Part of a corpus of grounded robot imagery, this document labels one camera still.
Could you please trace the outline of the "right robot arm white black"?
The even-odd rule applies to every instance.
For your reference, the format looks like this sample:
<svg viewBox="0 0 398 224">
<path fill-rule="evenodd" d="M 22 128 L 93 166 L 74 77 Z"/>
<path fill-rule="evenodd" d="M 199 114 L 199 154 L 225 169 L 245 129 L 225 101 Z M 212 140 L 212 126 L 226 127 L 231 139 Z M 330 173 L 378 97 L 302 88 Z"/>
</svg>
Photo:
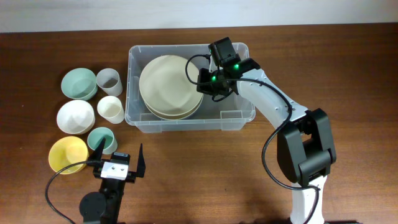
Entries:
<svg viewBox="0 0 398 224">
<path fill-rule="evenodd" d="M 328 115 L 320 108 L 309 110 L 289 98 L 266 76 L 252 58 L 242 59 L 232 41 L 225 37 L 208 46 L 205 58 L 210 67 L 199 71 L 194 82 L 197 91 L 222 98 L 236 93 L 252 103 L 274 127 L 261 153 L 277 141 L 277 162 L 290 184 L 277 180 L 268 167 L 265 171 L 278 185 L 292 191 L 291 223 L 324 223 L 323 189 L 336 151 Z"/>
</svg>

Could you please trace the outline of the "yellow bowl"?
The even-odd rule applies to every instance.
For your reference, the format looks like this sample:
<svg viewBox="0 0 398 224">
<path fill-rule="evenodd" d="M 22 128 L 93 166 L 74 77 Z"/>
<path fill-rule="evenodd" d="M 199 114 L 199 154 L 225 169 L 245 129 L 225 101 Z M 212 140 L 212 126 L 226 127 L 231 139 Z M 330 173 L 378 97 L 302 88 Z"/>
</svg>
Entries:
<svg viewBox="0 0 398 224">
<path fill-rule="evenodd" d="M 48 161 L 54 172 L 66 166 L 85 161 L 89 156 L 86 143 L 75 136 L 59 139 L 50 149 Z"/>
</svg>

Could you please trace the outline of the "cream plate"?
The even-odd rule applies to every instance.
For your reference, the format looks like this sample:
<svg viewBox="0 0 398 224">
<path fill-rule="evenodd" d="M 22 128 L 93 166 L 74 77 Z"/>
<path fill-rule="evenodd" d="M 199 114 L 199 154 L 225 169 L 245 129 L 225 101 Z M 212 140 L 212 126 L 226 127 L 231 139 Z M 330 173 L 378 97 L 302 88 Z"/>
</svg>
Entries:
<svg viewBox="0 0 398 224">
<path fill-rule="evenodd" d="M 164 115 L 186 113 L 203 98 L 194 84 L 199 69 L 177 55 L 163 55 L 151 60 L 139 78 L 142 99 Z"/>
<path fill-rule="evenodd" d="M 160 112 L 157 112 L 155 110 L 153 110 L 147 103 L 145 103 L 147 109 L 154 115 L 156 115 L 157 117 L 159 117 L 160 119 L 165 119 L 165 120 L 181 120 L 181 119 L 187 119 L 190 116 L 192 116 L 193 114 L 196 113 L 196 111 L 199 109 L 199 107 L 201 106 L 201 103 L 203 101 L 203 98 L 201 98 L 201 100 L 198 102 L 198 104 L 192 108 L 191 110 L 189 110 L 186 113 L 182 113 L 182 114 L 176 114 L 176 115 L 164 115 L 161 114 Z"/>
</svg>

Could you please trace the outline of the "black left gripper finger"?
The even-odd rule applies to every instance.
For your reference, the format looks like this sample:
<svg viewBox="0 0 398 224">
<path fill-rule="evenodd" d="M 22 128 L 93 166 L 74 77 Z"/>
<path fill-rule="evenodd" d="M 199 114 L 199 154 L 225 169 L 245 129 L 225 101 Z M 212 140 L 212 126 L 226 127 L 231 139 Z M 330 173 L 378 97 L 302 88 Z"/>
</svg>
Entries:
<svg viewBox="0 0 398 224">
<path fill-rule="evenodd" d="M 143 178 L 146 171 L 146 163 L 143 154 L 143 144 L 140 145 L 139 156 L 137 161 L 136 177 Z"/>
<path fill-rule="evenodd" d="M 101 160 L 105 142 L 106 142 L 106 139 L 102 138 L 98 147 L 94 150 L 92 155 L 89 157 L 89 161 L 100 161 Z"/>
</svg>

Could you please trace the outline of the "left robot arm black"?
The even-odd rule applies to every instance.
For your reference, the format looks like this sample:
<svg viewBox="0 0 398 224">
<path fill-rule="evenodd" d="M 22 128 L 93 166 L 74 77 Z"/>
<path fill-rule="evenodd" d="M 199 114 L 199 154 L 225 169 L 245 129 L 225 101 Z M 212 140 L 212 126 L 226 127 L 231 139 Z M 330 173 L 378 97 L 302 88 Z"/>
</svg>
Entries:
<svg viewBox="0 0 398 224">
<path fill-rule="evenodd" d="M 130 171 L 129 154 L 114 152 L 110 159 L 102 158 L 105 143 L 103 138 L 88 157 L 93 175 L 101 179 L 101 185 L 98 191 L 86 194 L 80 202 L 79 211 L 83 223 L 117 223 L 125 185 L 143 178 L 146 171 L 143 146 L 139 149 L 137 169 Z"/>
</svg>

